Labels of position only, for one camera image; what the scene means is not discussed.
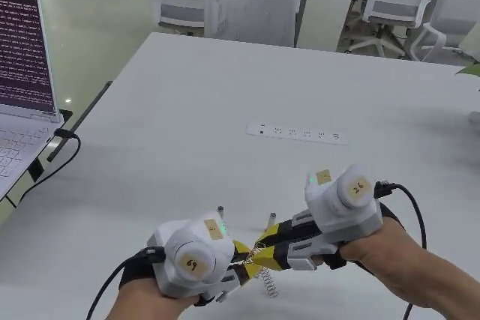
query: metal spring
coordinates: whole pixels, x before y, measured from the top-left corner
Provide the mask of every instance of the metal spring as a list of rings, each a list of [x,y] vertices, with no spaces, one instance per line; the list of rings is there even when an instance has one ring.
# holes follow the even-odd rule
[[[258,243],[255,247],[250,251],[247,258],[245,259],[245,264],[251,264],[252,258],[254,255],[259,253],[260,251],[264,250],[266,246],[264,244]],[[265,285],[265,289],[267,291],[269,298],[276,298],[278,296],[277,286],[275,285],[275,281],[270,274],[270,270],[268,268],[262,267],[259,273],[255,276],[255,278],[262,278],[263,285]]]
[[[268,297],[276,298],[278,296],[277,286],[275,285],[275,281],[270,274],[270,270],[267,268],[262,268],[259,274],[262,277],[263,285],[265,285]]]

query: human hand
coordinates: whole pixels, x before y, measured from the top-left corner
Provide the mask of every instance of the human hand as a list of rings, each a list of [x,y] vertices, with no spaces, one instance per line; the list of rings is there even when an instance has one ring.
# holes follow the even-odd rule
[[[160,292],[155,279],[134,280],[122,286],[107,320],[176,320],[198,300],[198,296],[168,298]]]
[[[395,220],[383,218],[379,231],[345,245],[340,254],[346,260],[361,262],[399,298],[418,307],[430,307],[422,279],[428,272],[431,254]]]

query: metal pin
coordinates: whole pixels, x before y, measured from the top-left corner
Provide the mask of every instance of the metal pin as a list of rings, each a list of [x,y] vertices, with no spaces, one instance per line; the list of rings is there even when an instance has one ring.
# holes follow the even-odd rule
[[[218,212],[218,215],[220,215],[220,217],[223,219],[224,218],[224,207],[223,206],[219,206],[217,208],[217,212]]]
[[[277,214],[276,213],[270,213],[270,217],[268,219],[268,224],[267,224],[267,229],[271,228],[273,225],[275,225],[276,220],[277,220]]]

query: laptop keyboard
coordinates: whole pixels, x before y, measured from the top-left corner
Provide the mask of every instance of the laptop keyboard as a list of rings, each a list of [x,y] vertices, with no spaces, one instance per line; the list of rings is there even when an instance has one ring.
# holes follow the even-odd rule
[[[47,128],[7,129],[0,124],[0,180],[9,177],[47,137]]]

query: black cable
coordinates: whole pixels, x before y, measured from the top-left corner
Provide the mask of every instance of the black cable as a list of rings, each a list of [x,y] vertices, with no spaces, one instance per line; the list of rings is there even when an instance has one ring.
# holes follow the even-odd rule
[[[386,182],[377,182],[375,184],[375,191],[373,197],[375,199],[380,199],[384,196],[392,194],[392,191],[395,189],[399,189],[403,191],[403,193],[408,196],[408,199],[412,203],[413,209],[415,210],[415,214],[417,215],[418,225],[420,226],[420,235],[421,235],[421,247],[423,249],[427,249],[427,231],[425,230],[425,222],[423,220],[422,213],[420,212],[420,207],[413,194],[405,188],[405,186],[395,183],[386,183]],[[403,320],[408,320],[410,313],[412,312],[413,305],[408,304],[406,307],[405,313],[403,315]]]
[[[8,195],[5,195],[5,198],[6,198],[6,200],[10,203],[10,205],[13,206],[13,208],[15,208],[15,209],[17,208],[16,205],[15,205],[15,203],[12,202],[12,199],[10,199],[10,197],[9,197]]]
[[[400,184],[390,184],[390,188],[392,190],[399,189],[405,193],[406,196],[408,196],[408,199],[410,199],[410,202],[413,205],[413,209],[415,210],[415,214],[417,215],[418,219],[418,224],[420,225],[420,235],[421,235],[421,247],[423,249],[427,249],[427,232],[425,230],[425,223],[423,220],[422,213],[420,212],[420,207],[417,201],[415,200],[415,197],[412,195],[410,191],[408,191],[407,188],[405,188],[403,185]]]
[[[421,235],[421,247],[423,249],[427,249],[427,231],[425,230],[425,223],[423,220],[422,213],[420,212],[420,207],[417,201],[415,200],[415,197],[412,195],[410,191],[408,191],[407,188],[405,188],[403,185],[400,184],[391,184],[391,189],[399,189],[405,193],[406,196],[408,196],[408,199],[410,199],[413,209],[415,210],[415,213],[417,214],[417,219],[418,219],[418,224],[420,225],[420,235]],[[410,313],[412,312],[413,305],[408,304],[408,307],[406,307],[405,314],[403,315],[403,320],[408,320]]]
[[[93,316],[93,312],[95,311],[95,308],[98,305],[98,302],[100,301],[101,297],[104,295],[104,292],[107,290],[109,287],[110,283],[116,278],[116,276],[119,274],[120,271],[123,270],[125,266],[132,260],[137,260],[137,259],[149,259],[152,264],[158,263],[158,262],[164,262],[165,261],[165,250],[163,247],[146,247],[143,249],[140,253],[131,256],[127,260],[123,261],[119,266],[115,268],[115,270],[110,274],[108,279],[106,279],[105,283],[101,286],[100,290],[97,293],[97,296],[95,296],[95,299],[93,300],[93,303],[91,303],[90,309],[88,310],[88,314],[86,317],[86,320],[91,320]]]
[[[81,147],[82,147],[82,141],[80,140],[80,138],[78,137],[78,135],[76,135],[75,133],[72,133],[71,131],[69,130],[65,130],[65,129],[57,129],[55,130],[55,136],[60,136],[61,138],[64,138],[64,139],[76,139],[76,141],[78,142],[78,146],[76,147],[76,150],[75,152],[73,153],[73,155],[70,157],[70,159],[68,159],[65,163],[63,163],[62,165],[60,165],[60,167],[57,168],[57,170],[55,170],[52,174],[46,176],[45,178],[43,178],[42,180],[40,180],[39,182],[33,184],[30,188],[27,189],[27,191],[25,191],[22,195],[22,197],[20,198],[20,201],[18,203],[21,203],[23,201],[23,199],[25,198],[25,196],[30,193],[34,188],[38,187],[39,185],[43,184],[45,181],[47,181],[48,179],[50,179],[52,176],[54,176],[55,174],[57,174],[60,170],[62,170],[64,167],[66,167],[73,159],[75,159],[75,157],[78,155]]]

